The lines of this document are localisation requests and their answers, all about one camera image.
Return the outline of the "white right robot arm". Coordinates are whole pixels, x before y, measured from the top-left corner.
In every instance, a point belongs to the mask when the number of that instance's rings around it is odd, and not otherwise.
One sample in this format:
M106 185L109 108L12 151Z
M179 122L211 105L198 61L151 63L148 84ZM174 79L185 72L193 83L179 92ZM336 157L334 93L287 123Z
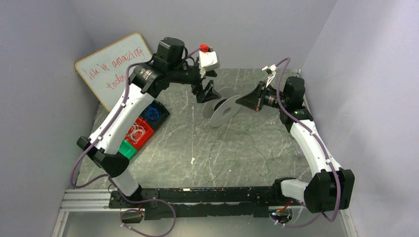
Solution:
M289 77L282 91L260 81L252 92L237 99L236 104L257 112L263 107L279 109L282 124L296 140L309 164L310 182L295 178L276 179L273 185L275 197L301 201L311 213L347 209L354 173L343 169L327 150L312 115L303 104L304 95L304 79Z

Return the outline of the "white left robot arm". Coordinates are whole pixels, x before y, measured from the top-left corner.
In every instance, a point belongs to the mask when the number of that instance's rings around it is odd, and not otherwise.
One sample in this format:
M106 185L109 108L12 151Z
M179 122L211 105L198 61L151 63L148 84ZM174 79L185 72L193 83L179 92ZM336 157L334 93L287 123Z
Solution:
M129 159L119 149L140 114L172 83L191 86L198 103L220 98L212 80L203 85L206 77L217 75L220 66L217 53L204 44L196 53L197 60L189 65L192 53L182 40L172 37L161 40L148 61L127 67L124 90L113 109L90 136L77 141L82 149L77 163L90 158L130 202L142 200L142 187L128 169Z

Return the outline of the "white perforated filament spool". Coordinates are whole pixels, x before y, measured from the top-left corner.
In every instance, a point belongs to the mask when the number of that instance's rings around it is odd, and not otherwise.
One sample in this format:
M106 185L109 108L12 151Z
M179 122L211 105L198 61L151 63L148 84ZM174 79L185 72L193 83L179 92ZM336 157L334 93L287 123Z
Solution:
M219 127L229 122L242 107L236 101L241 96L233 87L224 87L218 91L220 99L206 102L202 110L202 116L209 119L211 127Z

